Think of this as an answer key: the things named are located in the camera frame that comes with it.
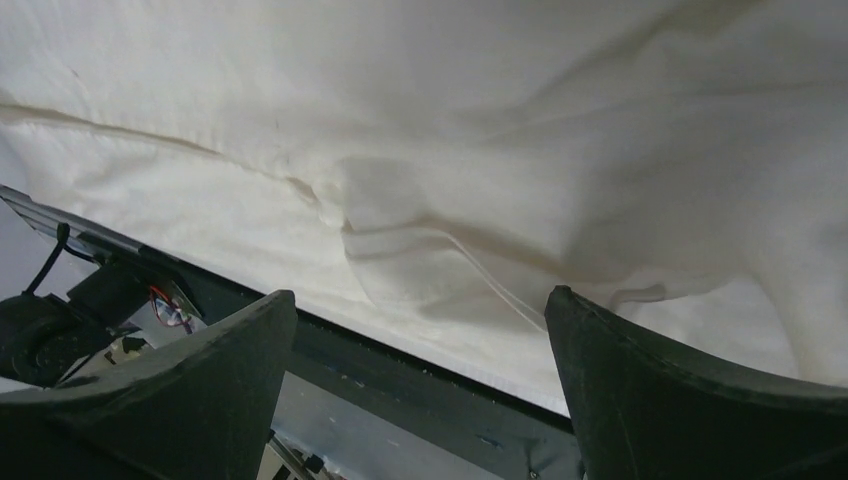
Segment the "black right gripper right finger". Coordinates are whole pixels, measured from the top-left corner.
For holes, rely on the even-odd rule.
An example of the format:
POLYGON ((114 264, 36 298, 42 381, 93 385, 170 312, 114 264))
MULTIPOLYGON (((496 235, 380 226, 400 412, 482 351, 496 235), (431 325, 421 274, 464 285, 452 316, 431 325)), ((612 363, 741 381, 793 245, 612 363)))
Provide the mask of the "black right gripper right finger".
POLYGON ((566 286, 544 317, 592 479, 843 479, 847 391, 748 368, 566 286))

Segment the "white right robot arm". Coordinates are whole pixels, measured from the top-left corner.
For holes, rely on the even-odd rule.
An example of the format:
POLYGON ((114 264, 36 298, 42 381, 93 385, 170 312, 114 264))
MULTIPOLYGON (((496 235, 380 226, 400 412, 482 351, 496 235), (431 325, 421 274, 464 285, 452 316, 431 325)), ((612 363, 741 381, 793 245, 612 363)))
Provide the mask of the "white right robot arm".
POLYGON ((565 287, 550 343, 570 411, 556 419, 396 349, 203 273, 212 325, 136 362, 69 381, 152 298, 154 276, 101 267, 68 300, 1 304, 1 369, 31 390, 1 401, 1 455, 125 478, 244 478, 257 468, 286 373, 356 395, 414 433, 521 477, 573 456, 591 479, 843 479, 847 392, 695 350, 565 287))

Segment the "cream white t shirt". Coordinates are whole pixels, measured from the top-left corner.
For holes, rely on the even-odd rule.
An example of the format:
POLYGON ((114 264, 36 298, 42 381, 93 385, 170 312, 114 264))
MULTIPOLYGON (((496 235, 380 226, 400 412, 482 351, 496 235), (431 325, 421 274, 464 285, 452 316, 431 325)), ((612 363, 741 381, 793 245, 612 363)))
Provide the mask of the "cream white t shirt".
POLYGON ((583 296, 847 382, 843 1, 5 1, 1 180, 556 411, 583 296))

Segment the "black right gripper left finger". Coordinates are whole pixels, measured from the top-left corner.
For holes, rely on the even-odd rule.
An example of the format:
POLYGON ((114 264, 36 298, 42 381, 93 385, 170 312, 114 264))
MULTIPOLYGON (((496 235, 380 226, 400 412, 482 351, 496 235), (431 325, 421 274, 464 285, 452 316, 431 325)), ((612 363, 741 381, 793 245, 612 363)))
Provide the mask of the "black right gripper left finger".
POLYGON ((279 290, 53 389, 1 397, 5 479, 253 479, 297 326, 279 290))

